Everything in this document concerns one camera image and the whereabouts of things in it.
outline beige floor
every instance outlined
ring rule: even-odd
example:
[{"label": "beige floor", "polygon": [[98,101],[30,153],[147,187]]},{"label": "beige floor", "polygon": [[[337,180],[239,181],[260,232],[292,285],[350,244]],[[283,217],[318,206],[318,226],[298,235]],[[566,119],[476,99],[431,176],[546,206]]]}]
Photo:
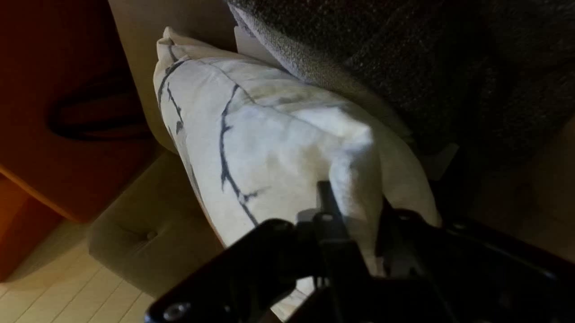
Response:
[{"label": "beige floor", "polygon": [[142,323],[152,302],[86,253],[86,226],[61,224],[0,284],[0,323]]}]

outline pillow case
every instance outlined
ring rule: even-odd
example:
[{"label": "pillow case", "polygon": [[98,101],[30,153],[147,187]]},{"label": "pillow case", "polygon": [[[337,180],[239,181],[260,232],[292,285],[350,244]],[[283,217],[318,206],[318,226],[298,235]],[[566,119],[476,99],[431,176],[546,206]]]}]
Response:
[{"label": "pillow case", "polygon": [[158,41],[154,88],[224,246],[266,219],[294,223],[298,212],[316,208],[316,183],[325,180],[372,273],[381,196],[440,224],[409,147],[336,93],[170,29]]}]

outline gray fabric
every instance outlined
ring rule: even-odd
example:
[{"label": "gray fabric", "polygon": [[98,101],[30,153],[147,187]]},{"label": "gray fabric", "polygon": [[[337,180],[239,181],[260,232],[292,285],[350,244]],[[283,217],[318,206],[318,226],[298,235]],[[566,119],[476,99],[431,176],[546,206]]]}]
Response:
[{"label": "gray fabric", "polygon": [[524,162],[575,110],[571,0],[228,2],[345,66],[427,153]]},{"label": "gray fabric", "polygon": [[391,128],[400,138],[411,142],[411,133],[381,97],[354,79],[327,54],[298,43],[275,29],[269,29],[248,11],[230,7],[239,27],[246,29],[291,75],[305,84],[336,92],[364,108],[377,120]]},{"label": "gray fabric", "polygon": [[177,156],[163,153],[91,224],[88,251],[160,296],[221,251]]}]

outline white pillow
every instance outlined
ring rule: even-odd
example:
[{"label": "white pillow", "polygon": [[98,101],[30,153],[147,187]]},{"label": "white pillow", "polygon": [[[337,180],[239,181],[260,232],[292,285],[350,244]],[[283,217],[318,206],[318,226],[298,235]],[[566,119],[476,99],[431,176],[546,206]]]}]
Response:
[{"label": "white pillow", "polygon": [[323,180],[372,273],[381,196],[440,224],[409,147],[336,93],[170,29],[158,41],[154,88],[224,246],[266,219],[294,223],[298,212],[316,206],[316,183]]}]

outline black line pattern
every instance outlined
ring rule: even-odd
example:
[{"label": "black line pattern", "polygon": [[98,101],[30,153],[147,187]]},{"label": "black line pattern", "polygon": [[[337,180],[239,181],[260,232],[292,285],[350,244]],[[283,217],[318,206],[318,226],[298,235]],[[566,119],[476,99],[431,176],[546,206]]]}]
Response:
[{"label": "black line pattern", "polygon": [[176,58],[176,54],[174,54],[174,40],[168,40],[167,41],[167,52],[168,52],[168,56],[172,58],[172,61],[177,61],[177,58]]},{"label": "black line pattern", "polygon": [[176,122],[176,135],[183,129],[183,119],[181,119],[181,106],[176,102],[172,90],[168,84],[165,86],[167,97],[172,102],[176,113],[177,113],[177,122]]},{"label": "black line pattern", "polygon": [[221,131],[219,131],[221,190],[224,190],[224,185],[230,183],[230,187],[231,187],[231,190],[233,190],[233,194],[237,197],[237,203],[240,205],[244,214],[249,217],[253,226],[257,226],[258,221],[255,219],[255,215],[248,208],[248,203],[249,203],[249,199],[255,199],[262,190],[257,190],[257,192],[251,192],[251,194],[242,194],[240,189],[237,187],[231,172],[230,172],[230,163],[228,163],[228,158],[226,158],[224,136],[226,136],[228,131],[231,131],[231,126],[228,126],[226,117],[230,113],[230,106],[231,106],[231,101],[233,101],[237,90],[239,90],[239,86],[235,84],[233,90],[231,90],[231,97],[226,102],[226,108],[221,113]]},{"label": "black line pattern", "polygon": [[185,61],[176,61],[172,63],[168,68],[165,68],[165,75],[160,83],[160,88],[158,88],[158,106],[161,106],[161,99],[163,99],[163,88],[167,84],[167,79],[183,65]]}]

